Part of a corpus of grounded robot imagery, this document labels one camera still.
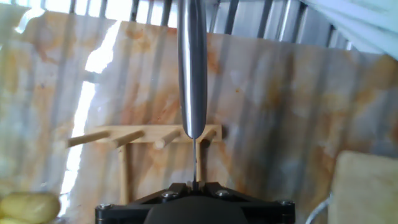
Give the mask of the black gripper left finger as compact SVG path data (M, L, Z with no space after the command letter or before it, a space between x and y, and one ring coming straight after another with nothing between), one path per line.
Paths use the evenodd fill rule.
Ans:
M189 192L192 190L192 183L172 183L169 187L169 190L176 193Z

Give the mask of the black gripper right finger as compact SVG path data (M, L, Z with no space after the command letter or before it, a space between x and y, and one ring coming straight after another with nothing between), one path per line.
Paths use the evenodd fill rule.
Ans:
M199 182L197 192L216 193L221 189L222 186L218 182Z

